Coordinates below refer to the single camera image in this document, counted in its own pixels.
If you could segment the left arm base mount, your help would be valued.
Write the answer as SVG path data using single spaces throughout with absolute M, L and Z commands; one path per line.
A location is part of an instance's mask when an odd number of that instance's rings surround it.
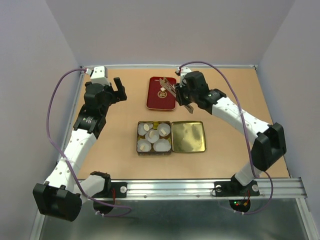
M 123 199 L 127 197 L 127 186 L 128 183 L 125 181 L 113 181 L 108 173 L 103 173 L 100 171 L 94 171 L 90 174 L 91 176 L 99 176 L 104 179 L 103 190 L 94 194 L 92 197 L 95 199 L 112 199 L 108 201 L 103 201 L 104 203 L 114 205 L 116 199 Z

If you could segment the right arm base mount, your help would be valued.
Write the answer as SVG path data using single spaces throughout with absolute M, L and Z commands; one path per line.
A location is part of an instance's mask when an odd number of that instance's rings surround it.
M 234 211 L 247 213 L 251 208 L 251 197 L 260 196 L 260 190 L 254 180 L 246 186 L 236 180 L 223 180 L 214 182 L 211 195 L 218 198 L 228 197 L 229 205 Z

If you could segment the round white chocolate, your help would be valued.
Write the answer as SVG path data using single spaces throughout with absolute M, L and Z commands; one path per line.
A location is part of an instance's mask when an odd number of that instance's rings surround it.
M 151 131 L 151 132 L 149 133 L 149 137 L 150 137 L 150 138 L 152 138 L 154 135 L 155 135 L 155 133 L 154 133 L 153 131 Z

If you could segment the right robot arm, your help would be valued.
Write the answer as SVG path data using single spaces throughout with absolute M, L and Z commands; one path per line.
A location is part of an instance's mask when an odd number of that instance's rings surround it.
M 170 92 L 180 106 L 190 113 L 195 103 L 200 109 L 225 121 L 242 133 L 249 147 L 249 162 L 234 175 L 230 182 L 231 192 L 242 195 L 248 184 L 267 171 L 287 152 L 284 128 L 279 123 L 267 123 L 234 103 L 221 90 L 210 89 L 200 71 L 185 68 L 180 82 L 171 84 L 165 77 L 160 79 L 162 88 Z

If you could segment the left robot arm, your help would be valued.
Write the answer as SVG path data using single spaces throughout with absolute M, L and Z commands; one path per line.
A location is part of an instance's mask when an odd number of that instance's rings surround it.
M 116 190 L 108 173 L 92 172 L 79 181 L 77 174 L 106 124 L 109 107 L 127 100 L 121 79 L 115 77 L 117 87 L 111 84 L 85 83 L 84 104 L 74 123 L 67 147 L 52 173 L 44 183 L 37 183 L 32 194 L 42 215 L 69 222 L 79 215 L 83 203 L 94 195 L 116 198 Z

